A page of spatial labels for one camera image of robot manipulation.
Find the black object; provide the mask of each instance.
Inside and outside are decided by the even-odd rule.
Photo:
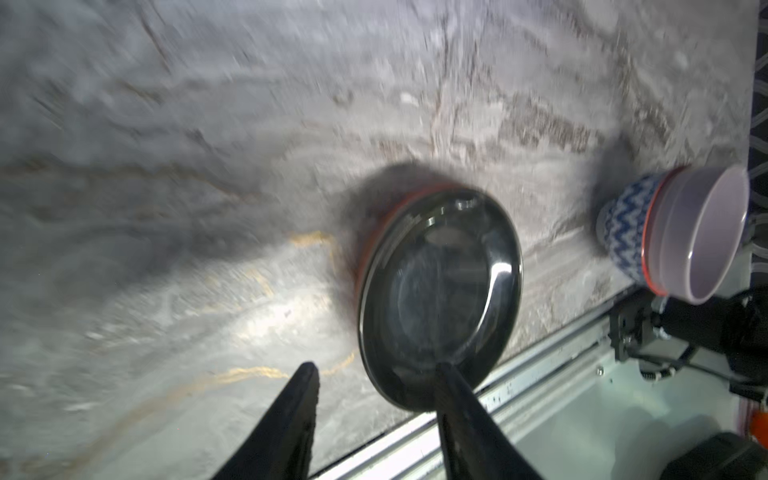
[[[539,480],[453,366],[441,364],[435,398],[448,478]],[[304,480],[310,468],[319,376],[303,363],[240,449],[214,476]]]
[[[319,388],[315,364],[302,363],[253,433],[214,479],[306,478],[312,458]]]
[[[734,433],[722,432],[672,461],[660,480],[750,480],[766,465],[766,449]]]
[[[448,480],[541,479],[510,445],[458,370],[448,363],[437,367],[435,406]]]
[[[670,298],[661,314],[652,308],[655,298],[650,291],[639,289],[611,310],[610,337],[616,360],[623,362],[636,358],[662,366],[659,372],[641,370],[641,375],[652,381],[670,378],[686,366],[698,369],[726,379],[731,383],[731,392],[737,395],[765,401],[768,318],[762,312],[768,312],[768,287],[745,290],[729,299],[713,297],[698,306]],[[656,331],[660,329],[689,343],[680,358],[649,356],[641,352],[657,338]],[[699,347],[724,354],[731,370],[746,378],[734,379],[691,363],[691,357]]]
[[[651,302],[654,298],[650,290],[637,289],[608,313],[608,335],[618,362],[626,362],[632,351],[656,339],[651,322],[654,317]]]
[[[359,344],[382,396],[434,410],[439,362],[476,387],[502,354],[520,303],[520,244],[504,209],[465,187],[417,194],[390,215],[367,258]]]
[[[670,335],[723,353],[740,375],[768,383],[768,293],[713,297],[699,306],[669,299],[659,323]]]

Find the gray marble surface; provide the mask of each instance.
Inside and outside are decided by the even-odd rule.
[[[407,418],[361,239],[447,176],[525,252],[504,358],[627,285],[595,209],[746,162],[756,0],[6,0],[0,478],[208,478],[304,360],[312,470]]]

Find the metal bracket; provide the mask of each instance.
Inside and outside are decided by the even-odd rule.
[[[618,362],[626,362],[629,350],[637,350],[656,339],[652,303],[656,296],[640,289],[622,300],[609,312],[611,346]]]

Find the dark plate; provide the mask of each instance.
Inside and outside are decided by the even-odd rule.
[[[416,195],[389,216],[363,265],[360,352],[379,392],[404,409],[434,410],[439,362],[479,385],[520,304],[520,244],[501,206],[465,187]]]

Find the cable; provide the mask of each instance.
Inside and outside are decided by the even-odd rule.
[[[759,382],[750,382],[750,381],[743,381],[733,378],[732,376],[725,375],[723,373],[720,373],[716,370],[708,369],[706,366],[697,365],[695,363],[690,363],[687,360],[679,360],[679,359],[671,359],[664,356],[656,356],[656,355],[645,355],[641,353],[635,353],[635,352],[629,352],[629,356],[634,359],[638,360],[644,360],[645,362],[649,363],[655,363],[659,366],[673,366],[675,369],[679,370],[683,367],[687,367],[689,369],[698,370],[700,372],[708,373],[712,376],[716,376],[719,379],[726,380],[727,382],[730,382],[734,385],[739,386],[765,386],[762,383]]]
[[[680,355],[680,357],[677,359],[678,362],[689,362],[690,359],[696,355],[696,352],[699,351],[699,348],[693,345],[688,345],[688,347],[685,349],[685,351]],[[663,379],[669,379],[675,375],[675,373],[680,370],[681,367],[674,367],[670,366],[668,364],[662,365],[663,369],[657,370],[655,372],[650,370],[643,370],[643,367],[640,367],[640,375],[646,379],[648,382],[658,382],[659,380]]]

